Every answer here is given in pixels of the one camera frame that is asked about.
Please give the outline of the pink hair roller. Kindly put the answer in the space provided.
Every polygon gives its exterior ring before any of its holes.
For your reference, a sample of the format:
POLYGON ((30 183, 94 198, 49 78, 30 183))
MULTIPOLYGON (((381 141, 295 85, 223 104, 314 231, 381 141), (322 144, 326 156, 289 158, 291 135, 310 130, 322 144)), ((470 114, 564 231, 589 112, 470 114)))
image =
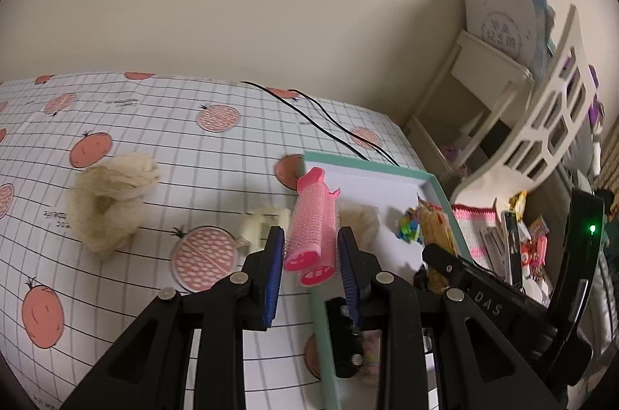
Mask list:
POLYGON ((305 287, 318 286, 336 274, 337 200, 325 171, 313 167, 297 183, 298 198, 286 233, 283 269, 296 273, 305 287))

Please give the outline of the white wooden chair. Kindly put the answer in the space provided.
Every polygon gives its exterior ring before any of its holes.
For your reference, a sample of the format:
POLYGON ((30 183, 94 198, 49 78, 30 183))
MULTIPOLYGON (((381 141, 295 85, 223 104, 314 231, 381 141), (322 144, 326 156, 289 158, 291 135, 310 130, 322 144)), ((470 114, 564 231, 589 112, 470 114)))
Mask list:
POLYGON ((578 8, 571 5, 555 55, 527 110, 489 160, 461 180, 451 201, 484 208, 535 190, 568 151, 596 94, 578 8))

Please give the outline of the white checked pomegranate tablecloth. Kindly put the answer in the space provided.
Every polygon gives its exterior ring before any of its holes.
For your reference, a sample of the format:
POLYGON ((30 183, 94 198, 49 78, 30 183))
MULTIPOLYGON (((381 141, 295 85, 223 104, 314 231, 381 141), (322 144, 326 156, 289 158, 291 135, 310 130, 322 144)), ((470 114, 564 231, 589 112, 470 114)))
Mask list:
POLYGON ((281 171, 306 152, 417 169, 389 117, 255 82, 144 72, 52 74, 1 86, 1 358, 37 409, 59 408, 156 293, 187 293, 173 254, 198 228, 245 255, 243 215, 291 209, 281 171), (146 154, 146 219, 101 258, 66 220, 78 173, 146 154))

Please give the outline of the white printed paper bag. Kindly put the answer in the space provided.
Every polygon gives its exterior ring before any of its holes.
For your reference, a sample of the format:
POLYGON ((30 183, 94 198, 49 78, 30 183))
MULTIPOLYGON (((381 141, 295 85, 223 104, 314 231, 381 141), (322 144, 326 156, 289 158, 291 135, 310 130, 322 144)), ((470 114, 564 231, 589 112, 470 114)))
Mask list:
POLYGON ((544 77, 555 12, 548 0, 465 0, 469 34, 544 77))

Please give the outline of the clutter of stationery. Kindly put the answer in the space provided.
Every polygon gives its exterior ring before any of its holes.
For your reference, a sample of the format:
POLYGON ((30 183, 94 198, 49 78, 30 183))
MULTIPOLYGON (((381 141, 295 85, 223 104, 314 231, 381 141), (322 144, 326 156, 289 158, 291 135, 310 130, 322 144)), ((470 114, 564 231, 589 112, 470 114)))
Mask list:
POLYGON ((523 222, 526 200, 527 194, 520 192, 502 207, 457 203, 452 210, 474 263, 548 306, 552 294, 545 272, 548 229, 542 226, 530 232, 523 222))

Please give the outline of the cream plastic hair claw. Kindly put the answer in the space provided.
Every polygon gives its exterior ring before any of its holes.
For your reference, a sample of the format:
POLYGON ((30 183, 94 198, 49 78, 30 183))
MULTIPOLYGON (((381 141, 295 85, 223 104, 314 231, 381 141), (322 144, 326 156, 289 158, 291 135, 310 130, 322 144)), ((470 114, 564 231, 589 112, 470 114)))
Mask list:
POLYGON ((272 226, 289 229, 291 210, 286 208, 258 208, 252 214, 243 215, 240 220, 237 245, 245 247, 249 254, 264 249, 272 226))

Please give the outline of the teal-rimmed white tray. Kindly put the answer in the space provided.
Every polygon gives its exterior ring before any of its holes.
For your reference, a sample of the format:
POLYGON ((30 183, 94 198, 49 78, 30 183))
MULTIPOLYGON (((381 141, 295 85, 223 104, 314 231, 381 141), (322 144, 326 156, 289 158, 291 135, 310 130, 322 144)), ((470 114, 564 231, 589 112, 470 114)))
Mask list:
MULTIPOLYGON (((398 219, 408 208, 417 205, 419 199, 440 206, 448 216, 453 231, 457 253, 472 259, 462 231, 438 180, 430 173, 402 167, 372 163, 358 158, 306 152, 304 169, 313 167, 325 171, 325 183, 332 190, 341 192, 339 204, 359 204, 376 209, 379 231, 369 245, 385 271, 406 280, 412 277, 422 264, 422 246, 406 243, 395 235, 398 219)), ((321 393, 325 409, 372 409, 376 407, 377 389, 358 379, 337 379, 333 365, 332 345, 328 334, 325 302, 344 295, 340 276, 314 287, 311 296, 319 361, 321 369, 321 393)))

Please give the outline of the cream crocheted cloth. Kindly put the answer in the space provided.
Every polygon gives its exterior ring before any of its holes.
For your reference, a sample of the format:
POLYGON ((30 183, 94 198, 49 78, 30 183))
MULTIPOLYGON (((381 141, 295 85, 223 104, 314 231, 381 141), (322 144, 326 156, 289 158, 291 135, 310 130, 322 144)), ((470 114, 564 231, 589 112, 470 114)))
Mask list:
POLYGON ((140 153, 119 155, 78 173, 65 195, 72 235, 96 256, 110 256, 145 221, 144 197, 160 179, 156 161, 140 153))

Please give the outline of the cream pleated fan ornament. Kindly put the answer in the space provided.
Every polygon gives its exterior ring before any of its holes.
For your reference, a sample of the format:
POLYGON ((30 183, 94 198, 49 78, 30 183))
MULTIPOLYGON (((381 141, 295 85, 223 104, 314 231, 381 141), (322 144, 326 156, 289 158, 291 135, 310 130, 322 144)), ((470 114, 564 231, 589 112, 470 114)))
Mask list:
POLYGON ((369 250, 380 230, 378 211, 365 204, 345 202, 339 208, 340 226, 349 226, 354 233, 358 247, 369 250))

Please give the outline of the white wooden shelf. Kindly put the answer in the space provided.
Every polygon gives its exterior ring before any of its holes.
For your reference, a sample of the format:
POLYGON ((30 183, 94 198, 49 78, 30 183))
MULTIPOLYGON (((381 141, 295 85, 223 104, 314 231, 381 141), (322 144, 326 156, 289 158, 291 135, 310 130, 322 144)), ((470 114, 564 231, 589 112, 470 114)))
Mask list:
POLYGON ((460 31, 406 124, 425 169, 442 182, 466 176, 480 161, 482 140, 498 122, 517 117, 533 86, 529 69, 460 31))

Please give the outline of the orange snack packet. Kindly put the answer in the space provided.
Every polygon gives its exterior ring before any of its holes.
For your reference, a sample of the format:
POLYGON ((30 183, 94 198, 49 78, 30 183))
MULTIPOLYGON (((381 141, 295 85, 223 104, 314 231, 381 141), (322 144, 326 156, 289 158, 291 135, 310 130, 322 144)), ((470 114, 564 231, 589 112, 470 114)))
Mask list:
MULTIPOLYGON (((419 198, 417 206, 417 221, 420 222, 423 245, 437 244, 452 256, 457 255, 457 244, 451 230, 448 216, 441 207, 419 198)), ((427 268, 428 288, 432 293, 442 295, 449 286, 446 277, 440 274, 432 265, 427 268)))

